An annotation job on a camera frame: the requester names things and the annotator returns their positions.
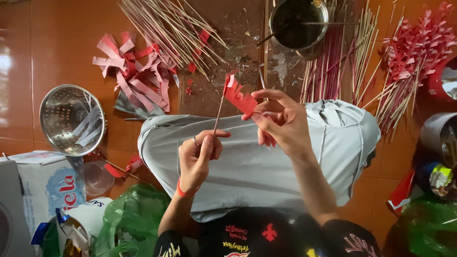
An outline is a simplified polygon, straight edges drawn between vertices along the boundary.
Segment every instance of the dark liquid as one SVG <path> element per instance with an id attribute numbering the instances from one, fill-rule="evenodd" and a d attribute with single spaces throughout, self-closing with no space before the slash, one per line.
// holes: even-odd
<path id="1" fill-rule="evenodd" d="M 292 49 L 309 46 L 319 37 L 323 25 L 305 25 L 302 22 L 320 22 L 317 8 L 310 0 L 286 0 L 273 16 L 272 31 L 279 43 Z"/>

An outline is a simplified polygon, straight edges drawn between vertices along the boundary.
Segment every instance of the leg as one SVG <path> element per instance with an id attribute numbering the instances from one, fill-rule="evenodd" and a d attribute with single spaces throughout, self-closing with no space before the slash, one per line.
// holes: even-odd
<path id="1" fill-rule="evenodd" d="M 376 121 L 340 101 L 319 101 L 307 109 L 313 151 L 338 205 L 344 205 L 379 140 Z M 213 129 L 214 123 L 213 118 L 190 115 L 154 117 L 144 123 L 140 155 L 169 195 L 179 178 L 178 147 L 202 130 Z M 221 139 L 223 153 L 210 162 L 210 174 L 195 196 L 191 214 L 196 221 L 214 220 L 243 206 L 305 212 L 292 164 L 279 147 L 259 146 L 257 126 L 239 116 L 222 118 L 219 128 L 232 137 Z"/>

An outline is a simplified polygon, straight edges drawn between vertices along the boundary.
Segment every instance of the stainless steel strainer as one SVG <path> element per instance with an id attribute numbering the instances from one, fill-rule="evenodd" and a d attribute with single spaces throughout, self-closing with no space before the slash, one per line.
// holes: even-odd
<path id="1" fill-rule="evenodd" d="M 98 106 L 101 111 L 95 127 L 102 126 L 101 132 L 88 144 L 81 146 L 73 135 L 74 129 L 89 113 L 89 103 Z M 64 84 L 52 89 L 43 99 L 40 107 L 40 124 L 43 133 L 55 150 L 69 156 L 83 156 L 92 152 L 101 142 L 106 132 L 108 121 L 98 100 L 86 89 Z"/>

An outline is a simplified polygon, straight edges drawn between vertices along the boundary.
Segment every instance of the black t-shirt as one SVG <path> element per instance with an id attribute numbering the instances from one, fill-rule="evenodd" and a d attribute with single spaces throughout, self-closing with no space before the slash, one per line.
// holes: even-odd
<path id="1" fill-rule="evenodd" d="M 309 215 L 293 224 L 271 208 L 240 208 L 203 224 L 200 257 L 381 257 L 374 236 L 345 220 L 320 227 Z M 153 257 L 190 257 L 182 236 L 160 235 Z"/>

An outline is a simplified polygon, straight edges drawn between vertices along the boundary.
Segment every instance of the person's left hand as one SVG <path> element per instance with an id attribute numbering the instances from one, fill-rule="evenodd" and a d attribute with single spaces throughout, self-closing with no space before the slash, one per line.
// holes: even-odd
<path id="1" fill-rule="evenodd" d="M 218 137 L 227 138 L 229 132 L 216 130 L 203 130 L 195 136 L 194 140 L 188 139 L 179 147 L 179 162 L 181 165 L 181 179 L 179 188 L 184 193 L 193 193 L 205 181 L 209 173 L 209 161 L 217 160 L 222 152 L 222 144 Z"/>

